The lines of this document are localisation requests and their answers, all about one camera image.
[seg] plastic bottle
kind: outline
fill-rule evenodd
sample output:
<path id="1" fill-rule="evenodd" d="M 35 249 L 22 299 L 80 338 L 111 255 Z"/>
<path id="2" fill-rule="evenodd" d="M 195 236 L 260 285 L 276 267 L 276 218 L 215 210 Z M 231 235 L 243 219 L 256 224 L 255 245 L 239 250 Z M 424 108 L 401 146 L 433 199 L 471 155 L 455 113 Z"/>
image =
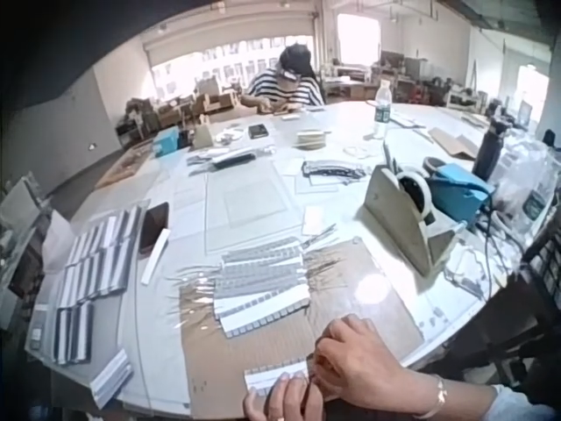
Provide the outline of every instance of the plastic bottle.
<path id="1" fill-rule="evenodd" d="M 383 140 L 386 138 L 389 116 L 392 108 L 392 91 L 389 81 L 381 81 L 378 93 L 376 93 L 376 115 L 374 117 L 373 138 Z"/>
<path id="2" fill-rule="evenodd" d="M 477 158 L 473 163 L 472 173 L 486 182 L 497 166 L 504 146 L 504 139 L 510 125 L 502 120 L 493 118 L 489 130 L 483 137 Z"/>

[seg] table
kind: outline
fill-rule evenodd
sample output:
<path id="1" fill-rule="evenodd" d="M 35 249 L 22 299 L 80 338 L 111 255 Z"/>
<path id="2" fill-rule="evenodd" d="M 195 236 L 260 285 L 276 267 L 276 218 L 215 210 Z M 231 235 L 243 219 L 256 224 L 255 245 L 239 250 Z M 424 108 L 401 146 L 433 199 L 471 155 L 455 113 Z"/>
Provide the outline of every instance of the table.
<path id="1" fill-rule="evenodd" d="M 444 113 L 437 108 L 409 104 L 396 104 L 394 108 L 429 129 L 439 126 L 453 136 L 463 134 L 477 146 L 484 134 L 461 121 L 458 116 Z M 270 133 L 268 138 L 250 141 L 245 132 L 244 137 L 236 144 L 264 146 L 271 144 L 273 140 L 276 153 L 270 157 L 260 157 L 259 160 L 270 161 L 276 168 L 297 205 L 298 215 L 302 216 L 305 206 L 322 206 L 324 223 L 337 223 L 339 240 L 362 237 L 371 254 L 392 281 L 424 336 L 423 345 L 401 362 L 410 366 L 426 358 L 449 340 L 481 310 L 484 303 L 462 289 L 455 288 L 441 275 L 432 284 L 415 284 L 414 274 L 408 265 L 394 257 L 394 254 L 354 217 L 364 201 L 367 182 L 344 186 L 335 193 L 297 195 L 292 177 L 282 175 L 291 160 L 298 158 L 361 161 L 370 166 L 382 162 L 381 143 L 363 140 L 365 135 L 372 132 L 373 120 L 374 108 L 366 103 L 338 103 L 324 107 L 322 112 L 305 114 L 300 120 L 288 122 L 280 117 L 252 116 L 213 124 L 211 131 L 216 135 L 232 124 L 242 127 L 264 124 Z M 309 129 L 328 132 L 325 148 L 304 152 L 291 147 L 295 141 L 295 131 L 306 125 Z M 447 162 L 456 161 L 460 165 L 471 165 L 451 158 L 438 144 L 431 143 L 421 133 L 401 129 L 397 125 L 390 125 L 387 143 L 401 165 L 420 166 L 425 156 L 435 156 Z M 370 156 L 359 160 L 345 152 L 352 153 L 357 150 Z M 118 320 L 117 337 L 114 340 L 117 346 L 121 346 L 127 352 L 135 373 L 124 386 L 118 399 L 123 401 L 125 407 L 153 414 L 187 416 L 190 413 L 188 380 L 179 329 L 178 286 L 167 278 L 177 269 L 188 265 L 217 263 L 221 254 L 220 250 L 205 252 L 205 226 L 210 229 L 216 227 L 212 226 L 212 221 L 206 220 L 208 176 L 189 176 L 192 168 L 188 168 L 186 159 L 190 154 L 192 153 L 178 151 L 145 162 L 130 179 L 93 192 L 72 220 L 72 225 L 78 229 L 89 220 L 129 203 L 144 199 L 150 199 L 151 206 L 163 202 L 170 203 L 169 224 L 172 233 L 152 280 L 147 286 L 139 286 L 139 282 L 130 285 L 122 295 L 118 315 L 113 311 L 110 316 Z M 301 230 L 300 226 L 295 226 L 284 232 L 251 239 L 245 245 L 257 245 L 280 236 L 301 237 Z M 138 279 L 146 263 L 146 259 L 138 263 Z M 493 262 L 492 267 L 498 277 L 506 276 L 499 270 L 496 262 Z M 492 287 L 494 294 L 499 285 L 493 283 Z M 103 329 L 99 319 L 96 319 L 96 324 L 95 331 Z M 57 371 L 77 382 L 86 383 L 84 379 L 87 376 L 69 373 L 61 367 L 58 367 Z"/>

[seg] woman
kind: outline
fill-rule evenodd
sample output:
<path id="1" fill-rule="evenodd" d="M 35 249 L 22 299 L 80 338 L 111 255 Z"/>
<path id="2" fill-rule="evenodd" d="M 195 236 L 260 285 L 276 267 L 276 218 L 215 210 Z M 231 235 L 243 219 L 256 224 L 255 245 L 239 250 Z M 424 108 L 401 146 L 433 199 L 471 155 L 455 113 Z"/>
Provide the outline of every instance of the woman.
<path id="1" fill-rule="evenodd" d="M 420 419 L 557 419 L 552 408 L 532 405 L 525 395 L 503 386 L 451 382 L 402 367 L 373 323 L 354 315 L 330 323 L 316 342 L 314 362 L 313 383 L 303 376 L 290 379 L 287 375 L 276 382 L 268 400 L 268 417 L 256 408 L 251 391 L 244 400 L 250 421 L 323 421 L 320 388 L 326 396 L 340 397 L 360 408 Z"/>
<path id="2" fill-rule="evenodd" d="M 246 107 L 258 107 L 262 113 L 323 105 L 308 48 L 300 44 L 287 46 L 276 68 L 268 68 L 257 75 L 240 102 Z"/>

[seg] black bottle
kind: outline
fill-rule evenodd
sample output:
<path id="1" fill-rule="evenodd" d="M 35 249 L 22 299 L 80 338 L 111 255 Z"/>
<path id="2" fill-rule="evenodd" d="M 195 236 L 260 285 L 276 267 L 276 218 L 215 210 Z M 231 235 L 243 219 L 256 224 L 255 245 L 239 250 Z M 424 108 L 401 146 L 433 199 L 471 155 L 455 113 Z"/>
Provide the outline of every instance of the black bottle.
<path id="1" fill-rule="evenodd" d="M 473 163 L 472 173 L 484 182 L 489 179 L 494 168 L 497 166 L 509 128 L 510 125 L 506 121 L 493 118 L 489 130 L 483 137 L 477 158 Z"/>

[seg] striped shirt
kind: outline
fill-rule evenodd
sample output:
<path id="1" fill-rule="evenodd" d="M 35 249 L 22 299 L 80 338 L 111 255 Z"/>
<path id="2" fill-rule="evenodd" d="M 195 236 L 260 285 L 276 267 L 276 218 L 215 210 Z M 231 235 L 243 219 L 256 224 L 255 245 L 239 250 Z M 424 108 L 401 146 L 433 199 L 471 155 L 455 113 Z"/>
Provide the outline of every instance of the striped shirt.
<path id="1" fill-rule="evenodd" d="M 272 103 L 287 101 L 289 103 L 301 103 L 303 105 L 323 105 L 322 94 L 313 77 L 303 77 L 295 91 L 285 91 L 277 83 L 277 72 L 268 68 L 257 75 L 250 84 L 247 95 L 265 96 Z"/>

